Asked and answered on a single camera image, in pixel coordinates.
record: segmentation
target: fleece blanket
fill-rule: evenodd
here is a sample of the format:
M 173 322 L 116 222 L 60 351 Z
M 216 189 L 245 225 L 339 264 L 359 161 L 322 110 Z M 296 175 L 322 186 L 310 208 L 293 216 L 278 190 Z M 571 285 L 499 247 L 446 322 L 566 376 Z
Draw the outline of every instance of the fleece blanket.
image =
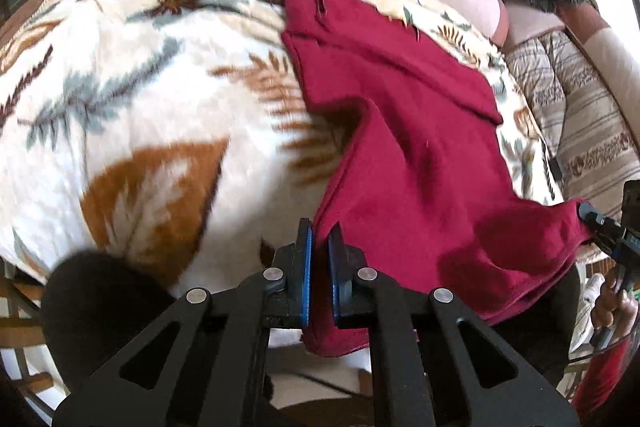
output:
M 437 0 L 363 0 L 478 70 L 517 195 L 562 201 L 497 49 Z M 310 114 L 278 0 L 45 0 L 0 50 L 0 255 L 46 282 L 75 251 L 180 295 L 221 291 L 318 209 L 348 135 Z

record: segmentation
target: striped fabric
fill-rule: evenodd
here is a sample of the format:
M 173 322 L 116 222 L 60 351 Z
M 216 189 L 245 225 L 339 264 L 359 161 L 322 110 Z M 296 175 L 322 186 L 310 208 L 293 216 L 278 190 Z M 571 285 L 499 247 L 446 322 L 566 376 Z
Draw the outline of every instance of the striped fabric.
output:
M 640 157 L 598 72 L 559 30 L 524 42 L 506 61 L 558 158 L 562 195 L 619 220 L 622 188 L 640 178 Z

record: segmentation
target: red towel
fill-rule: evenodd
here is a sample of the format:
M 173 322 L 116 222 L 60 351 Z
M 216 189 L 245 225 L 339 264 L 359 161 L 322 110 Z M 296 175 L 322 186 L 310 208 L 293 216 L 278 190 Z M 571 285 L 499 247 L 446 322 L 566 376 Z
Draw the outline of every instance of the red towel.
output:
M 359 0 L 284 1 L 282 39 L 308 109 L 360 115 L 314 218 L 308 349 L 337 356 L 367 344 L 364 330 L 333 325 L 322 245 L 338 221 L 369 266 L 407 288 L 450 288 L 490 323 L 530 307 L 590 234 L 575 201 L 514 194 L 484 76 Z

